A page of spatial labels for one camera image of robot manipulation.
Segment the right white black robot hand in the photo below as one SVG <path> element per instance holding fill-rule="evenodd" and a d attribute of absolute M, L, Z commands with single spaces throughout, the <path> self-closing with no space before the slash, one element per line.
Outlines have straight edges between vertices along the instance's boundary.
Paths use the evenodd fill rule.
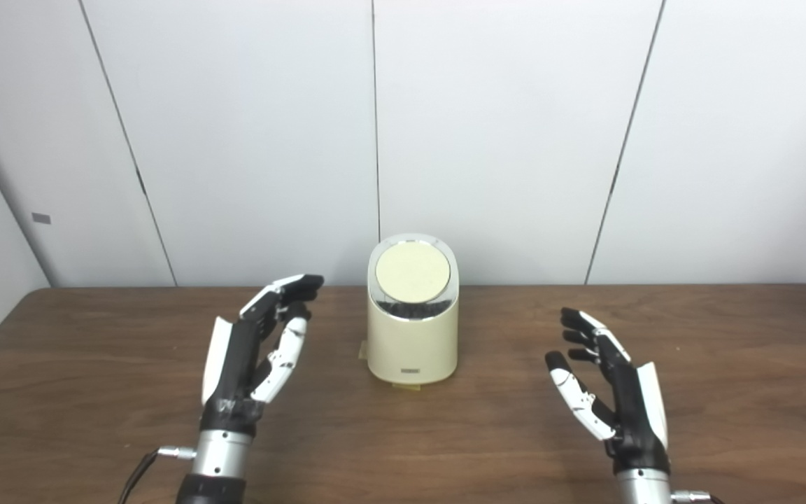
<path fill-rule="evenodd" d="M 551 382 L 578 422 L 604 444 L 614 472 L 659 471 L 669 475 L 667 418 L 655 364 L 633 363 L 608 326 L 588 313 L 560 310 L 563 339 L 574 348 L 547 352 Z M 570 361 L 592 363 L 613 391 L 614 407 L 588 389 Z"/>

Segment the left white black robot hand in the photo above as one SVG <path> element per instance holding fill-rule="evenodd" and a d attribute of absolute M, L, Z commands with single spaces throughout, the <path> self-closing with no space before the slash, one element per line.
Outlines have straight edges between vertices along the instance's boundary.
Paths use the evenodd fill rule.
<path fill-rule="evenodd" d="M 199 430 L 255 436 L 271 404 L 297 367 L 324 277 L 298 274 L 265 286 L 230 322 L 218 316 L 202 377 Z"/>

